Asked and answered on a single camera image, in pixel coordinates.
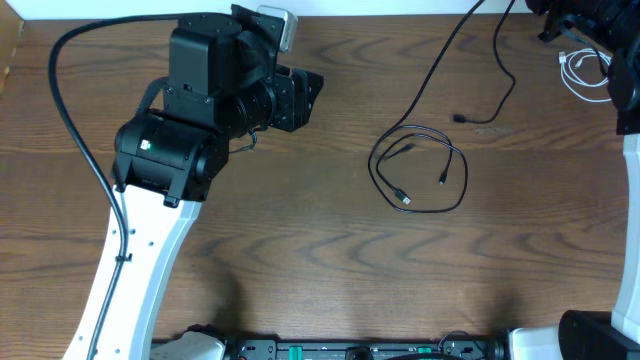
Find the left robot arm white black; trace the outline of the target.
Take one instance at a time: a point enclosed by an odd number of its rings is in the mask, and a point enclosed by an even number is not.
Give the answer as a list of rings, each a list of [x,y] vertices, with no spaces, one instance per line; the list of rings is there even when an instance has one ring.
[[[180,247],[231,154],[230,143],[309,121],[319,74],[279,64],[297,18],[270,6],[175,18],[166,76],[117,132],[98,180],[108,232],[69,359],[146,359]]]

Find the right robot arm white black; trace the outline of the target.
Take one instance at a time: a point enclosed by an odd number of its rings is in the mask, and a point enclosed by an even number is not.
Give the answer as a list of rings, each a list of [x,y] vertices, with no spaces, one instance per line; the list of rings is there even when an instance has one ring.
[[[518,328],[506,339],[505,357],[532,359],[637,359],[639,357],[639,3],[632,0],[527,0],[546,17],[539,38],[560,35],[611,52],[602,66],[617,111],[628,175],[628,220],[622,280],[609,312],[566,311],[557,326]]]

